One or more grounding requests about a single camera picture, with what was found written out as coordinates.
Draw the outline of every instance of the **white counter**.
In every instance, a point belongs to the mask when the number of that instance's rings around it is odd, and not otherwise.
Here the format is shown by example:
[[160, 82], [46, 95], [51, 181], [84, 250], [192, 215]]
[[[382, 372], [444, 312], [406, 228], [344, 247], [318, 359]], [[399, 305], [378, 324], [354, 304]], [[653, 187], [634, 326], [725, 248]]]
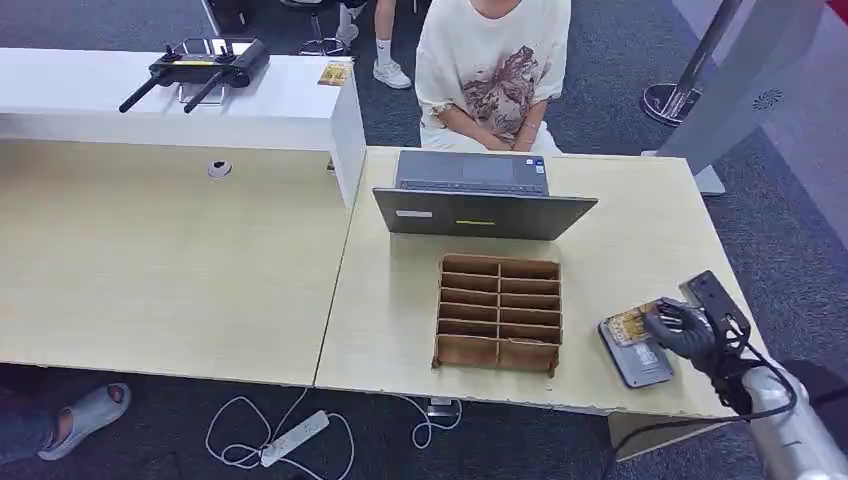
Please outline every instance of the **white counter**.
[[317, 83], [327, 62], [349, 58], [273, 55], [223, 106], [187, 115], [176, 86], [155, 87], [118, 113], [160, 55], [0, 48], [0, 138], [327, 151], [352, 206], [365, 158], [353, 71], [341, 87]]

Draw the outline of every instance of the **foot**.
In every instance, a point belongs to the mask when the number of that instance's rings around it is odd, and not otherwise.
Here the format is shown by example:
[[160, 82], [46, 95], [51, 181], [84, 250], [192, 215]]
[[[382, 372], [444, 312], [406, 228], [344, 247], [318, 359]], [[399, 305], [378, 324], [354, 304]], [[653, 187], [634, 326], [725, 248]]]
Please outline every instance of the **foot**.
[[336, 30], [336, 39], [344, 42], [344, 44], [347, 45], [348, 48], [350, 48], [350, 44], [353, 43], [353, 41], [356, 40], [356, 37], [358, 36], [359, 27], [353, 24], [351, 24], [345, 29], [339, 28], [338, 30]]
[[71, 407], [63, 409], [56, 420], [50, 446], [38, 452], [43, 460], [59, 460], [87, 436], [114, 422], [127, 410], [130, 390], [123, 383], [100, 387]]
[[400, 65], [398, 65], [398, 63], [394, 60], [384, 65], [380, 65], [379, 62], [374, 62], [374, 78], [396, 89], [409, 88], [412, 86], [412, 80], [404, 75], [403, 71], [400, 69]]

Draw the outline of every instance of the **black glove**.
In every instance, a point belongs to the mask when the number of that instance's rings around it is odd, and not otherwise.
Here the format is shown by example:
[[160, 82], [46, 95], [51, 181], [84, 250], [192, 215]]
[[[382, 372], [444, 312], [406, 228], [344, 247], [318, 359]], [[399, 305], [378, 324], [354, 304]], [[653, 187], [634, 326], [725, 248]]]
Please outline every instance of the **black glove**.
[[698, 359], [713, 353], [713, 330], [703, 314], [692, 307], [675, 308], [675, 318], [680, 320], [680, 324], [669, 328], [659, 314], [646, 313], [645, 329], [662, 347], [697, 365]]

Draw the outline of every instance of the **white t-shirt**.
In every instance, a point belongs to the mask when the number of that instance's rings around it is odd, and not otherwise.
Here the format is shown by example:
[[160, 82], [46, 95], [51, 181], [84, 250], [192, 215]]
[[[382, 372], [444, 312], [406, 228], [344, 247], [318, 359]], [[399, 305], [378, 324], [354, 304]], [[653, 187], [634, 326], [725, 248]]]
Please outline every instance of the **white t-shirt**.
[[489, 132], [511, 139], [534, 104], [559, 98], [571, 0], [521, 0], [489, 19], [471, 0], [433, 0], [415, 66], [425, 127], [451, 104]]

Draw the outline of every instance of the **cardboard compartment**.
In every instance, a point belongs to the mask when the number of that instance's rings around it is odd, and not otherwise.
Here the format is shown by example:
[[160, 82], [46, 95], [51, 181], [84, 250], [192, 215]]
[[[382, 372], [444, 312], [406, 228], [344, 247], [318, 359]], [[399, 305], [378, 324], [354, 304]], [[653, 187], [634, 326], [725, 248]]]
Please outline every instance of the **cardboard compartment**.
[[493, 257], [445, 255], [442, 259], [442, 272], [471, 273], [497, 277], [500, 274], [500, 263]]
[[498, 321], [498, 309], [494, 307], [481, 307], [479, 305], [465, 305], [462, 303], [440, 303], [439, 320], [444, 318], [494, 323]]
[[504, 259], [501, 262], [500, 275], [504, 278], [559, 280], [559, 264], [534, 260]]
[[442, 363], [495, 367], [498, 364], [498, 340], [456, 335], [436, 336], [433, 366]]
[[532, 280], [526, 278], [501, 278], [501, 293], [519, 293], [524, 295], [557, 295], [559, 296], [559, 281]]
[[496, 293], [460, 290], [457, 288], [442, 288], [439, 292], [439, 300], [446, 303], [465, 303], [487, 307], [498, 306], [498, 295]]
[[498, 338], [498, 324], [468, 320], [439, 320], [439, 335]]
[[516, 342], [548, 343], [555, 346], [562, 344], [562, 330], [558, 326], [547, 327], [539, 325], [511, 325], [502, 323], [500, 325], [500, 333], [498, 336], [501, 339]]
[[468, 273], [442, 273], [441, 286], [495, 293], [498, 291], [498, 277]]
[[516, 370], [543, 370], [554, 376], [559, 347], [512, 340], [500, 340], [498, 367]]
[[446, 255], [441, 269], [433, 368], [447, 363], [553, 377], [562, 345], [559, 264]]
[[501, 307], [510, 308], [532, 308], [535, 310], [560, 311], [559, 296], [557, 295], [519, 295], [515, 293], [502, 293]]
[[562, 314], [548, 310], [526, 310], [518, 308], [501, 308], [500, 321], [503, 323], [520, 323], [525, 325], [550, 325], [558, 327], [562, 324]]

